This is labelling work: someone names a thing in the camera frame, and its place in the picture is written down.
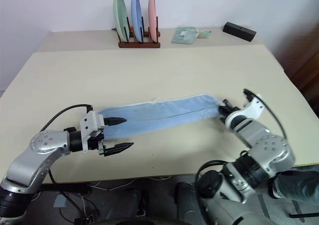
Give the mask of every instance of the blue towel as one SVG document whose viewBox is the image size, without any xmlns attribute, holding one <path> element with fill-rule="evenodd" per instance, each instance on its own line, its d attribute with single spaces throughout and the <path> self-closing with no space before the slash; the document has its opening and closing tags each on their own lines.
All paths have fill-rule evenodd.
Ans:
<svg viewBox="0 0 319 225">
<path fill-rule="evenodd" d="M 116 139 L 214 118 L 219 115 L 219 104 L 216 98 L 201 94 L 171 101 L 106 108 L 99 113 L 104 118 L 127 119 L 125 123 L 105 127 L 105 138 Z"/>
</svg>

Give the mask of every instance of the white wall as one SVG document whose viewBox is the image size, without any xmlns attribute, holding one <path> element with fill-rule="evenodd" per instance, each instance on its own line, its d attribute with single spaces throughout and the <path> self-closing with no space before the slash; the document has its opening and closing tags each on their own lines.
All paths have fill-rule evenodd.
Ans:
<svg viewBox="0 0 319 225">
<path fill-rule="evenodd" d="M 125 0 L 130 7 L 131 0 Z M 0 90 L 16 76 L 49 31 L 114 26 L 113 0 L 0 0 Z M 319 31 L 319 0 L 156 0 L 160 27 L 222 26 L 256 30 L 287 73 Z M 141 0 L 147 8 L 148 0 Z"/>
</svg>

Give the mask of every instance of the black box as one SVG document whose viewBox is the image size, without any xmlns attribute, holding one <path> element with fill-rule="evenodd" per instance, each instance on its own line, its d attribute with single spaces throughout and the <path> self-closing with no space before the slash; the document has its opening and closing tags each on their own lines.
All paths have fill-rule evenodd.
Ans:
<svg viewBox="0 0 319 225">
<path fill-rule="evenodd" d="M 227 22 L 225 24 L 223 32 L 234 35 L 249 42 L 253 40 L 256 34 L 256 32 L 251 29 L 247 29 L 230 22 Z"/>
</svg>

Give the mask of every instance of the table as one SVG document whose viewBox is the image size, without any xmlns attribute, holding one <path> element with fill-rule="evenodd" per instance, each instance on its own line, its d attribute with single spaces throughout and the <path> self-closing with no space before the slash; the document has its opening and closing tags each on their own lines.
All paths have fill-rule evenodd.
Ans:
<svg viewBox="0 0 319 225">
<path fill-rule="evenodd" d="M 243 88 L 261 94 L 278 115 L 297 165 L 319 162 L 319 120 L 258 38 L 249 43 L 215 28 L 209 40 L 172 45 L 168 34 L 173 30 L 162 30 L 161 49 L 118 49 L 111 32 L 102 38 L 101 31 L 54 33 L 30 57 L 0 99 L 1 177 L 31 137 L 70 105 L 89 103 L 99 110 L 207 93 L 242 106 Z M 49 128 L 78 128 L 84 113 L 85 109 L 73 109 Z M 259 121 L 280 134 L 267 112 Z M 107 146 L 120 142 L 135 144 L 109 157 L 89 151 L 58 159 L 52 166 L 56 181 L 192 174 L 208 160 L 234 161 L 245 149 L 218 119 L 112 140 Z"/>
</svg>

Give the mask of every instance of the plate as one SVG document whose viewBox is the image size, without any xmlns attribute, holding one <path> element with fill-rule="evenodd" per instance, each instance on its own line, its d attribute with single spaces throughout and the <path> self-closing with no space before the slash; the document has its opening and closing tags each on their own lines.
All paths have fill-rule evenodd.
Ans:
<svg viewBox="0 0 319 225">
<path fill-rule="evenodd" d="M 131 1 L 131 14 L 132 14 L 133 30 L 134 30 L 135 37 L 139 42 L 142 42 L 143 23 L 142 23 L 142 11 L 141 11 L 140 0 Z"/>
<path fill-rule="evenodd" d="M 149 0 L 149 24 L 151 38 L 156 42 L 156 9 L 155 9 L 155 0 Z"/>
<path fill-rule="evenodd" d="M 114 0 L 113 1 L 113 14 L 116 24 L 116 30 L 121 38 L 122 42 L 128 42 L 125 36 L 125 30 L 127 32 L 128 39 L 130 38 L 130 28 L 126 17 L 128 17 L 128 12 L 126 10 L 124 0 Z"/>
</svg>

